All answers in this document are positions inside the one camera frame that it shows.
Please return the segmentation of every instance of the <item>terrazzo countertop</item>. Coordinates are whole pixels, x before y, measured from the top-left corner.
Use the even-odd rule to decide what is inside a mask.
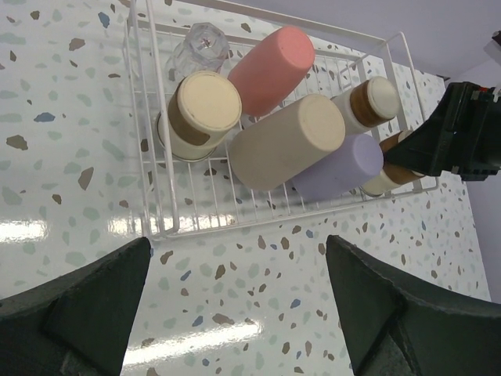
[[[128,6],[2,0],[0,298],[141,236],[139,151],[121,51]],[[256,38],[276,28],[170,0],[155,6],[178,26],[210,20]],[[396,71],[405,115],[419,124],[415,92],[405,69]],[[429,115],[443,81],[417,75]],[[324,257],[330,234],[489,300],[467,187],[450,174],[440,183],[398,201],[155,243],[123,374],[352,374]]]

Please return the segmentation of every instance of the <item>white wire rack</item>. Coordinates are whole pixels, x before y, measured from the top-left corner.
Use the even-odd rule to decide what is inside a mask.
[[[337,47],[330,50],[317,49],[315,64],[306,78],[275,110],[311,92],[319,92],[329,97],[339,95],[374,75],[385,76],[398,87],[388,43],[401,40],[409,59],[411,82],[407,82],[407,85],[408,88],[410,85],[413,87],[411,100],[419,104],[418,114],[411,124],[419,125],[425,118],[413,63],[402,33],[384,40],[219,0],[183,2],[252,16],[276,24],[290,24],[310,31],[321,31],[332,35],[333,38],[342,36],[362,39],[375,46],[374,50],[367,54]],[[289,183],[270,192],[249,190],[236,180],[227,158],[228,145],[234,135],[259,120],[245,115],[238,126],[228,134],[225,142],[207,160],[192,164],[175,160],[171,155],[170,140],[166,140],[165,149],[159,144],[155,122],[157,115],[161,113],[158,126],[164,127],[164,134],[168,136],[166,103],[174,90],[165,85],[167,80],[164,78],[163,67],[174,47],[187,34],[188,28],[155,23],[151,0],[146,0],[146,8],[147,21],[139,20],[135,1],[132,1],[124,38],[124,57],[131,78],[133,118],[137,128],[143,178],[142,228],[146,236],[161,239],[253,226],[354,208],[371,201],[396,199],[438,188],[437,179],[424,178],[378,198],[367,197],[357,189],[335,200],[315,203],[303,201]],[[222,68],[221,73],[224,75],[259,43],[259,40],[253,38],[226,36],[231,51]],[[373,130],[372,136],[381,141],[391,134],[410,128],[409,119],[402,109],[396,119]]]

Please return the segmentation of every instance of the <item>pink cylinder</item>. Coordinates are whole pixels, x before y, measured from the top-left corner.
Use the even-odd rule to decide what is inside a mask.
[[[315,61],[309,37],[285,26],[256,45],[229,73],[245,114],[264,116],[278,106],[308,73]]]

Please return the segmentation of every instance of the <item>beige cylinder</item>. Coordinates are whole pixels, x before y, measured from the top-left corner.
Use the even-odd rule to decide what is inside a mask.
[[[201,70],[185,78],[168,104],[172,153],[185,161],[208,157],[238,122],[242,103],[235,86],[220,74]],[[164,144],[164,129],[157,121]]]
[[[343,114],[347,136],[365,133],[390,121],[400,109],[397,90],[380,76],[335,96],[332,101]]]
[[[392,137],[381,141],[380,148],[383,153],[386,153],[392,147],[403,141],[413,131],[402,131]],[[384,162],[383,169],[380,174],[362,186],[362,190],[369,196],[377,197],[381,194],[394,190],[403,186],[404,184],[411,183],[415,180],[422,178],[424,175],[407,168],[392,165]]]
[[[310,94],[236,135],[229,161],[253,190],[273,190],[344,141],[341,112],[325,96]]]

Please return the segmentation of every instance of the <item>clear glass object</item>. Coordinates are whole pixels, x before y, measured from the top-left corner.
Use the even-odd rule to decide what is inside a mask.
[[[212,23],[195,23],[183,42],[179,43],[165,64],[168,86],[178,83],[197,71],[219,73],[228,55],[225,34]]]

